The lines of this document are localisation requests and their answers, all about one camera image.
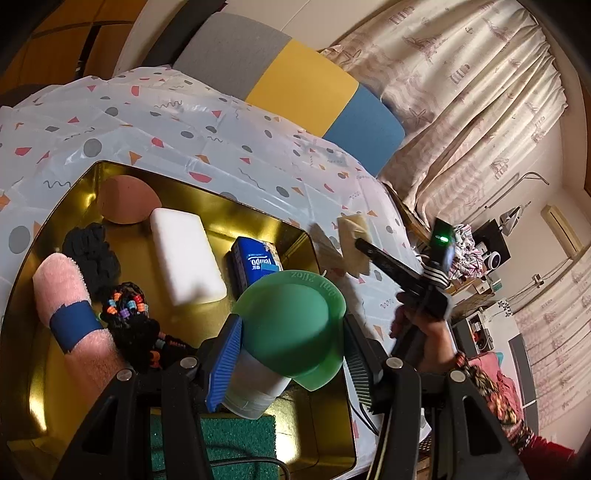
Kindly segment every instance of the blue cushion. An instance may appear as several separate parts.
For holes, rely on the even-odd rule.
[[[323,138],[353,155],[376,176],[394,155],[404,135],[402,125],[392,112],[359,84]]]

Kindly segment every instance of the gray cushion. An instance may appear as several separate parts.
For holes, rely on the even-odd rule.
[[[219,12],[197,30],[173,67],[245,100],[290,40],[289,35],[250,18]]]

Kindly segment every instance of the floral sleeve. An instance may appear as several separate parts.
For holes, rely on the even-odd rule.
[[[491,413],[499,420],[510,444],[519,455],[534,436],[531,429],[520,419],[509,401],[499,392],[496,384],[478,366],[469,365],[466,355],[459,352],[456,355],[456,365],[476,385],[480,395],[486,400]]]

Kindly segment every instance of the white sponge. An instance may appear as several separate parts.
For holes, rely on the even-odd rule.
[[[227,295],[222,273],[197,215],[156,208],[150,215],[150,225],[173,305],[209,303]]]

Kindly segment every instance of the pink sponge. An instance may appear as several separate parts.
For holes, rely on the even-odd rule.
[[[92,312],[78,266],[63,254],[52,254],[33,275],[33,287],[39,319],[51,328],[70,375],[93,404],[126,365],[113,337]]]

